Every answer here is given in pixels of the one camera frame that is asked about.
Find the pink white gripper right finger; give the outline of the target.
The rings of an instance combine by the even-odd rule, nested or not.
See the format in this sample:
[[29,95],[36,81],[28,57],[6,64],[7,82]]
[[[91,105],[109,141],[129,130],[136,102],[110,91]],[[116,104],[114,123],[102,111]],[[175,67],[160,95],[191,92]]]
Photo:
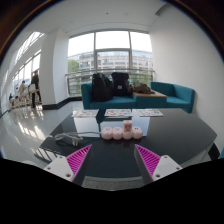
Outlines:
[[145,185],[182,169],[168,155],[159,156],[140,145],[135,145],[134,156]]

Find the pink white gripper left finger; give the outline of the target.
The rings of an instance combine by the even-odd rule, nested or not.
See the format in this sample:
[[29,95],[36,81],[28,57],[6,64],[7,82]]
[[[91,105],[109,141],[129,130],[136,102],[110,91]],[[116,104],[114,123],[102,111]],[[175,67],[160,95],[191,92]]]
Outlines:
[[67,157],[60,155],[44,170],[81,186],[86,174],[92,145],[87,145]]

